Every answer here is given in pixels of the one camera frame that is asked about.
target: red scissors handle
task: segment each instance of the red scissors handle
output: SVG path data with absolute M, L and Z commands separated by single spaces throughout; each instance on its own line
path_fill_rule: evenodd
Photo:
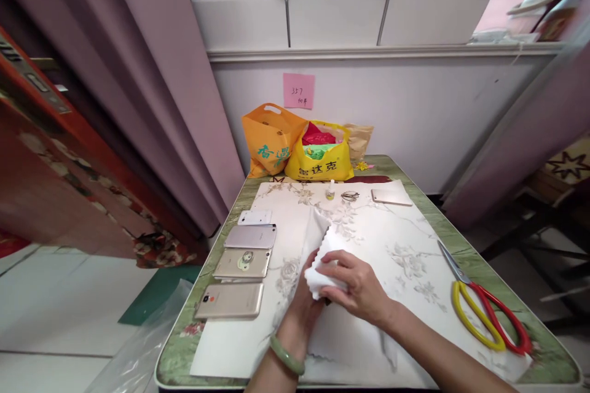
M 512 313 L 512 311 L 508 307 L 506 307 L 502 303 L 502 301 L 500 301 L 498 298 L 496 298 L 490 292 L 485 290 L 479 284 L 475 284 L 472 281 L 471 283 L 469 283 L 469 287 L 474 292 L 477 293 L 479 299 L 481 300 L 482 304 L 484 305 L 484 307 L 486 309 L 486 313 L 487 313 L 488 317 L 490 318 L 490 321 L 492 321 L 492 324 L 498 330 L 498 333 L 500 334 L 500 336 L 502 337 L 502 339 L 506 343 L 506 348 L 508 348 L 510 351 L 512 351 L 516 354 L 519 354 L 519 355 L 531 353 L 532 349 L 533 349 L 533 345 L 530 342 L 529 334 L 527 333 L 527 331 L 524 328 L 524 326 L 522 325 L 522 323 L 514 315 L 514 313 Z M 496 304 L 496 306 L 504 312 L 504 314 L 508 317 L 508 319 L 510 320 L 510 322 L 512 323 L 512 325 L 516 329 L 516 333 L 518 334 L 518 340 L 519 340 L 518 346 L 515 346 L 514 344 L 512 344 L 512 342 L 510 342 L 510 339 L 504 333 L 504 329 L 500 325 L 500 321 L 498 321 L 498 317 L 496 316 L 496 313 L 494 312 L 494 309 L 492 308 L 490 301 L 492 303 Z

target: green bangle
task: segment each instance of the green bangle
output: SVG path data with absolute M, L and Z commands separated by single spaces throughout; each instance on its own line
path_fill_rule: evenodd
M 305 373 L 305 364 L 295 359 L 293 355 L 283 348 L 276 334 L 273 334 L 270 337 L 270 348 L 272 348 L 272 351 L 289 370 L 297 376 L 303 376 Z

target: white smartphone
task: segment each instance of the white smartphone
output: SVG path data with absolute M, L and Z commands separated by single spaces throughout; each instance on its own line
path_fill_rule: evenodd
M 205 289 L 194 318 L 253 319 L 260 313 L 261 282 L 211 284 Z
M 272 211 L 242 211 L 238 225 L 270 225 Z
M 400 195 L 399 192 L 391 190 L 371 189 L 371 196 L 376 203 L 397 204 L 398 206 L 414 205 L 407 194 Z
M 271 249 L 277 237 L 275 224 L 264 226 L 234 226 L 223 245 L 240 249 Z
M 270 249 L 225 249 L 213 272 L 214 278 L 258 278 L 269 269 Z

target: green table edge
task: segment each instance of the green table edge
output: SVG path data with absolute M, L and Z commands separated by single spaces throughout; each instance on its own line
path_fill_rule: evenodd
M 461 269 L 474 282 L 481 284 L 501 299 L 524 324 L 533 343 L 533 363 L 518 384 L 560 384 L 562 386 L 580 384 L 580 368 L 568 351 L 401 168 L 387 155 L 367 155 L 365 161 L 374 165 L 373 169 L 355 171 L 355 175 L 386 175 L 392 180 L 401 180 L 412 201 L 424 214 L 436 234 L 461 266 Z M 276 178 L 280 179 L 282 176 L 284 175 L 279 174 Z M 248 382 L 247 379 L 240 378 L 201 377 L 189 374 L 199 344 L 200 330 L 203 327 L 200 321 L 193 319 L 193 314 L 195 304 L 199 302 L 205 288 L 215 282 L 212 272 L 223 252 L 223 243 L 227 238 L 227 234 L 237 223 L 242 211 L 250 209 L 258 188 L 263 182 L 269 182 L 269 177 L 246 179 L 231 212 L 227 216 L 226 222 L 221 227 L 221 232 L 211 248 L 207 261 L 174 324 L 156 364 L 155 380 L 162 388 L 239 388 L 245 386 Z M 516 338 L 516 332 L 508 318 L 504 317 L 504 315 L 499 315 L 499 318 L 511 337 Z

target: wall trim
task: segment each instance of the wall trim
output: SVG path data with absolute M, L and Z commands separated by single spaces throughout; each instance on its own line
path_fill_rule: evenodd
M 379 58 L 448 58 L 557 55 L 563 42 L 369 47 L 360 49 L 281 49 L 268 51 L 207 51 L 210 63 L 291 60 L 370 60 Z

